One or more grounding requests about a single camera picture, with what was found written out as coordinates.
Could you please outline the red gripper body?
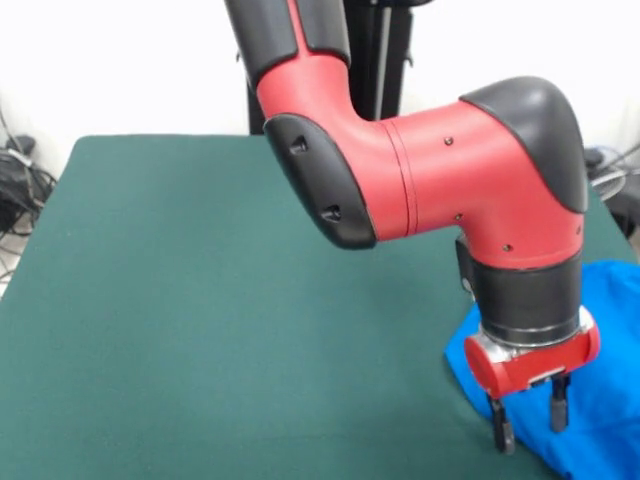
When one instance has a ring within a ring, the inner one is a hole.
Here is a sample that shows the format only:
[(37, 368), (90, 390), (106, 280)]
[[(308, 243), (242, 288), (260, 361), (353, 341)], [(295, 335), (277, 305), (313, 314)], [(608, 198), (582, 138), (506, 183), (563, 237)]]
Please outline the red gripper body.
[(600, 351), (600, 332), (586, 307), (579, 309), (579, 329), (567, 340), (532, 349), (493, 341), (479, 331), (464, 340), (472, 375), (492, 398), (527, 390), (537, 383), (569, 374), (593, 361)]

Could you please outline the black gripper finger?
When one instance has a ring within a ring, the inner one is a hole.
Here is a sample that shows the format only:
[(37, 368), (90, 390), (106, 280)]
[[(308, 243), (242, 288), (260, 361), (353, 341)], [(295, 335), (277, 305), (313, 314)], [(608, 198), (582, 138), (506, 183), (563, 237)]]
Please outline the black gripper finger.
[(550, 402), (551, 428), (556, 433), (564, 431), (569, 424), (567, 397), (569, 385), (569, 375), (556, 376), (552, 379), (552, 394)]
[(515, 436), (505, 407), (500, 399), (489, 396), (488, 401), (491, 408), (495, 447), (500, 453), (511, 455), (515, 451)]

